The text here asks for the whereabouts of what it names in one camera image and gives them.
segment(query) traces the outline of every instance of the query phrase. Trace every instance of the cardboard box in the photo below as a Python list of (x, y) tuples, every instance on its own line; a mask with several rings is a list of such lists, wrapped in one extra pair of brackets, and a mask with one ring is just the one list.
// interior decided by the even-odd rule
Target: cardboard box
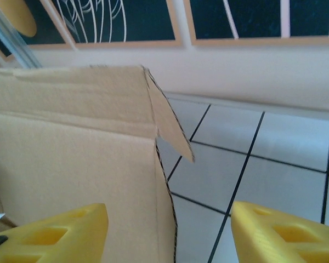
[(22, 225), (105, 203), (104, 262), (173, 262), (158, 136), (193, 159), (143, 67), (0, 69), (0, 213)]

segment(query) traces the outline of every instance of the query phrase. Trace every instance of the black grout line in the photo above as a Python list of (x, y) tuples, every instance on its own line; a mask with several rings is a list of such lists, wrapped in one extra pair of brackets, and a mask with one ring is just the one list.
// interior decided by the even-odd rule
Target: black grout line
[[(224, 151), (228, 151), (228, 152), (235, 152), (235, 153), (239, 153), (241, 155), (247, 155), (247, 153), (245, 153), (245, 152), (241, 152), (241, 151), (237, 151), (237, 150), (233, 150), (233, 149), (229, 149), (229, 148), (225, 148), (225, 147), (221, 147), (221, 146), (216, 146), (216, 145), (212, 145), (212, 144), (206, 144), (206, 143), (200, 142), (200, 141), (192, 141), (192, 143), (200, 144), (200, 145), (203, 145), (203, 146), (208, 146), (208, 147), (212, 147), (212, 148), (216, 148), (216, 149), (220, 149), (220, 150), (224, 150)], [(293, 167), (297, 167), (297, 168), (302, 168), (302, 169), (305, 169), (305, 170), (316, 171), (318, 173), (323, 173), (323, 174), (326, 173), (326, 171), (318, 170), (318, 169), (311, 168), (311, 167), (306, 167), (306, 166), (303, 166), (303, 165), (298, 165), (298, 164), (295, 164), (295, 163), (288, 163), (288, 162), (284, 162), (284, 161), (279, 161), (277, 159), (271, 159), (271, 158), (263, 157), (263, 156), (260, 156), (260, 155), (251, 154), (250, 156), (255, 157), (255, 158), (259, 158), (259, 159), (263, 159), (263, 160), (266, 160), (266, 161), (271, 161), (271, 162), (285, 164), (285, 165), (289, 165), (289, 166), (293, 166)]]
[(325, 214), (327, 210), (327, 199), (328, 199), (328, 187), (329, 187), (329, 154), (328, 154), (328, 164), (327, 164), (327, 175), (325, 178), (325, 185), (324, 185), (324, 195), (323, 195), (323, 207), (322, 207), (322, 216), (321, 216), (321, 223), (324, 224), (325, 222)]
[(240, 182), (242, 180), (242, 176), (243, 176), (243, 173), (246, 169), (246, 166), (247, 166), (247, 162), (248, 162), (248, 159), (251, 155), (251, 152), (252, 152), (252, 148), (253, 148), (253, 145), (254, 145), (254, 142), (256, 141), (256, 138), (257, 138), (257, 134), (258, 134), (258, 131), (259, 131), (259, 128), (261, 127), (261, 124), (262, 124), (262, 120), (263, 120), (263, 117), (264, 117), (264, 114), (265, 112), (262, 113), (261, 115), (261, 118), (259, 119), (259, 122), (258, 122), (258, 125), (257, 125), (257, 128), (256, 128), (256, 131), (254, 133), (254, 136), (253, 136), (253, 139), (252, 139), (252, 142), (251, 142), (251, 145), (250, 145), (250, 148), (248, 149), (248, 153), (247, 153), (247, 156), (245, 158), (245, 161), (243, 163), (243, 166), (242, 166), (242, 169), (241, 169), (241, 172), (240, 172), (240, 175), (239, 175), (239, 179), (237, 180), (236, 182), (236, 185), (235, 185), (235, 188), (234, 188), (234, 192), (232, 193), (232, 196), (231, 196), (231, 199), (230, 199), (230, 202), (229, 202), (229, 205), (228, 205), (228, 208), (226, 210), (226, 215), (224, 216), (224, 219), (223, 219), (223, 222), (222, 222), (222, 225), (220, 226), (220, 229), (219, 229), (219, 232), (218, 232), (218, 235), (217, 235), (217, 238), (215, 239), (215, 242), (214, 242), (214, 246), (212, 248), (212, 251), (211, 251), (211, 254), (208, 258), (208, 263), (211, 263), (212, 260), (213, 260), (213, 257), (214, 257), (214, 253), (217, 249), (217, 246), (218, 246), (218, 243), (219, 243), (219, 240), (220, 240), (220, 237), (223, 233), (223, 229), (224, 229), (224, 226), (225, 226), (225, 223), (228, 219), (228, 215), (230, 213), (230, 210), (231, 210), (231, 207), (232, 207), (232, 204), (234, 202), (234, 199), (235, 199), (235, 196), (237, 194), (237, 190), (239, 189), (239, 185), (240, 185)]
[(212, 145), (212, 144), (205, 144), (204, 142), (200, 142), (200, 141), (191, 141), (191, 142), (193, 142), (195, 144), (200, 144), (200, 145), (203, 145), (203, 146), (208, 146), (208, 147), (228, 151), (228, 152), (235, 152), (235, 153), (239, 153), (241, 155), (247, 155), (246, 152), (241, 152), (241, 151), (237, 151), (237, 150), (233, 150), (233, 149), (229, 149), (229, 148), (225, 148), (225, 147), (221, 147), (221, 146), (215, 146), (215, 145)]
[[(204, 114), (202, 115), (200, 121), (198, 122), (198, 124), (197, 124), (197, 126), (196, 126), (194, 132), (192, 133), (192, 135), (191, 135), (191, 137), (190, 137), (190, 139), (189, 139), (190, 142), (191, 142), (192, 139), (194, 138), (194, 136), (195, 136), (195, 134), (196, 134), (198, 128), (200, 127), (200, 125), (201, 125), (203, 119), (205, 118), (205, 116), (206, 116), (206, 114), (207, 114), (207, 112), (208, 112), (208, 110), (209, 110), (210, 107), (211, 107), (211, 104), (208, 105), (208, 107), (207, 107), (207, 109), (205, 110)], [(182, 159), (182, 157), (183, 157), (183, 156), (180, 156), (180, 157), (178, 158), (177, 162), (175, 163), (175, 165), (174, 165), (174, 167), (173, 167), (171, 173), (170, 173), (169, 176), (168, 176), (168, 179), (167, 179), (168, 182), (169, 182), (169, 180), (172, 178), (172, 175), (173, 175), (175, 169), (177, 168), (178, 164), (180, 163), (180, 160)]]
[(202, 207), (205, 207), (205, 208), (207, 208), (207, 209), (209, 209), (209, 210), (216, 211), (217, 213), (220, 213), (220, 214), (223, 214), (223, 215), (226, 214), (226, 212), (224, 212), (224, 211), (222, 211), (222, 210), (220, 210), (220, 209), (217, 209), (217, 208), (211, 207), (211, 206), (209, 206), (209, 205), (203, 204), (203, 203), (201, 203), (201, 202), (195, 201), (195, 200), (193, 200), (193, 199), (191, 199), (191, 198), (188, 198), (188, 197), (182, 196), (182, 195), (180, 195), (180, 194), (178, 194), (178, 193), (171, 192), (171, 194), (174, 195), (174, 196), (177, 196), (177, 197), (179, 197), (179, 198), (181, 198), (181, 199), (187, 200), (187, 201), (189, 201), (189, 202), (191, 202), (191, 203), (198, 204), (198, 205), (200, 205), (200, 206), (202, 206)]

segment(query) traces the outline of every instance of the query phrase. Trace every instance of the white wall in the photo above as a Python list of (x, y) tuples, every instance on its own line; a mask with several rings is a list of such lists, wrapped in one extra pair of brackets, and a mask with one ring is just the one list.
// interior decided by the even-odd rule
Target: white wall
[(329, 47), (193, 47), (183, 0), (174, 2), (182, 48), (35, 54), (44, 66), (142, 64), (167, 92), (329, 111)]

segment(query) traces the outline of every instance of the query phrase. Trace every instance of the floor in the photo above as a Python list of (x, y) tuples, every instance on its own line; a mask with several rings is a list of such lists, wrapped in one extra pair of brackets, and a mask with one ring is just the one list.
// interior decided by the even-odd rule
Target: floor
[(234, 200), (329, 225), (329, 121), (169, 100), (195, 164), (158, 140), (178, 220), (177, 263), (238, 262)]

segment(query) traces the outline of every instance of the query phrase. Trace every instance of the yellow object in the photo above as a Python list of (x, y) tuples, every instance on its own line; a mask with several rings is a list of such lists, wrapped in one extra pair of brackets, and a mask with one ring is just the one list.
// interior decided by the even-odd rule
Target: yellow object
[(0, 10), (18, 32), (28, 37), (35, 36), (37, 25), (24, 0), (0, 0)]
[(239, 263), (329, 263), (329, 226), (234, 202), (231, 228)]
[(104, 204), (92, 204), (0, 233), (3, 263), (99, 263), (108, 219)]

